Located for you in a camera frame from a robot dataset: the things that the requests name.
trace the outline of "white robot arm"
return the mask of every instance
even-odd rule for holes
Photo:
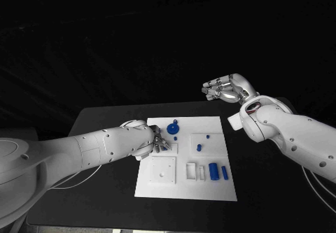
[[[336,183],[336,129],[312,117],[294,115],[274,98],[261,96],[239,74],[203,84],[208,100],[239,102],[239,112],[228,120],[248,137],[273,140],[281,153],[304,168]]]
[[[0,228],[61,179],[130,155],[141,160],[160,146],[169,148],[160,129],[143,120],[49,141],[0,138]]]

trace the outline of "robotic hand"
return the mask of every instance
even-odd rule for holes
[[[169,149],[160,129],[143,120],[48,141],[0,138],[0,228],[65,177],[130,155],[141,160],[160,146]]]
[[[307,116],[294,115],[277,99],[261,96],[239,74],[203,83],[208,100],[239,102],[239,112],[228,120],[248,137],[273,140],[281,153],[304,168],[336,183],[336,129]]]

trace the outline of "black curtain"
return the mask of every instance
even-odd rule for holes
[[[206,100],[231,73],[336,126],[333,3],[38,1],[2,19],[0,128],[66,136],[84,108]]]

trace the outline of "hole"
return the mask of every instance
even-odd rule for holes
[[[22,154],[22,158],[23,158],[25,160],[27,160],[27,159],[29,159],[29,156],[27,156],[26,154]]]
[[[326,162],[320,162],[320,167],[325,167],[326,166]]]

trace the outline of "white paper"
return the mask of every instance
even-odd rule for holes
[[[167,125],[177,120],[179,133],[172,135],[167,133]],[[234,177],[229,167],[229,158],[226,152],[225,137],[222,137],[221,147],[225,146],[222,155],[215,157],[193,156],[192,155],[192,134],[195,133],[222,133],[221,119],[218,116],[202,117],[164,117],[149,118],[149,125],[157,125],[162,128],[162,137],[169,144],[177,143],[176,158],[176,176],[175,184],[151,183],[150,182],[150,165],[153,156],[167,156],[167,154],[151,153],[150,156],[140,161],[139,180],[136,187],[136,197],[150,198],[175,198],[175,199],[195,199],[195,200],[228,200],[237,201],[237,193],[234,186]],[[186,163],[196,163],[196,171],[199,166],[203,167],[205,181],[199,181],[199,172],[196,172],[196,182],[186,180]],[[211,180],[209,163],[216,163],[219,180]],[[224,179],[221,166],[225,166],[229,180]]]

